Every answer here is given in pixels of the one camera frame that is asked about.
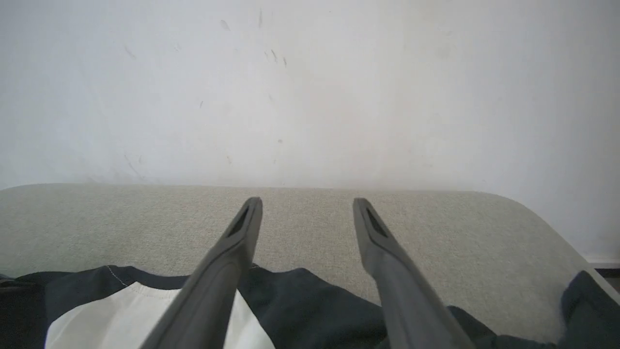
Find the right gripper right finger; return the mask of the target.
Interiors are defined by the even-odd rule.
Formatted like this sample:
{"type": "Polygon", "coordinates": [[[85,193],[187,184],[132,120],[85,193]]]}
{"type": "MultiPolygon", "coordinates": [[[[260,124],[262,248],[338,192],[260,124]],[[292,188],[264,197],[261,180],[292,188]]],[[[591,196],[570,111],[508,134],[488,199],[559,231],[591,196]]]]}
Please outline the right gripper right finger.
{"type": "Polygon", "coordinates": [[[475,349],[370,201],[353,201],[365,271],[374,279],[390,349],[475,349]]]}

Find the grey fabric sofa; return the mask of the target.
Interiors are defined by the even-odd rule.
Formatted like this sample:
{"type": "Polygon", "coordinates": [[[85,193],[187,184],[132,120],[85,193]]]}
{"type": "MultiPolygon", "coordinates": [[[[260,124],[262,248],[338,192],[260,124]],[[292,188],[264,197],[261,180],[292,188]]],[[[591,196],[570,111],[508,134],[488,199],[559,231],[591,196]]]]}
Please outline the grey fabric sofa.
{"type": "Polygon", "coordinates": [[[18,186],[0,190],[0,273],[117,265],[187,275],[255,196],[264,210],[255,263],[306,268],[372,302],[379,297],[359,256],[355,197],[372,203],[444,303],[500,334],[559,339],[560,299],[580,271],[620,304],[620,294],[538,214],[478,191],[18,186]]]}

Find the black and white t-shirt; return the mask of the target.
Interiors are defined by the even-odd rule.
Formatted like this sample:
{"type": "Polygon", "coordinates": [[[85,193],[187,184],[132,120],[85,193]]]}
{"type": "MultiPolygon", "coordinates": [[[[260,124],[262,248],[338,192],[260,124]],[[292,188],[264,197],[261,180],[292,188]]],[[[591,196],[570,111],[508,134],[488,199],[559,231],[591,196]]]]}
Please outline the black and white t-shirt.
{"type": "MultiPolygon", "coordinates": [[[[0,349],[139,349],[186,282],[134,267],[0,274],[0,349]]],[[[449,306],[476,349],[620,349],[620,305],[580,272],[564,291],[556,343],[498,335],[449,306]]],[[[312,272],[253,265],[225,349],[389,349],[381,307],[312,272]]]]}

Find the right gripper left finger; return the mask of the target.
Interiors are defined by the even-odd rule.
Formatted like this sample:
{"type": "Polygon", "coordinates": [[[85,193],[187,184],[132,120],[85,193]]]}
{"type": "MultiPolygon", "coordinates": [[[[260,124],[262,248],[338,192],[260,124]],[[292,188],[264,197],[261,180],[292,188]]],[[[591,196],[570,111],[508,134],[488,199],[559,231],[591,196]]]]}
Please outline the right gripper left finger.
{"type": "Polygon", "coordinates": [[[242,204],[140,349],[223,349],[235,292],[252,266],[262,200],[242,204]]]}

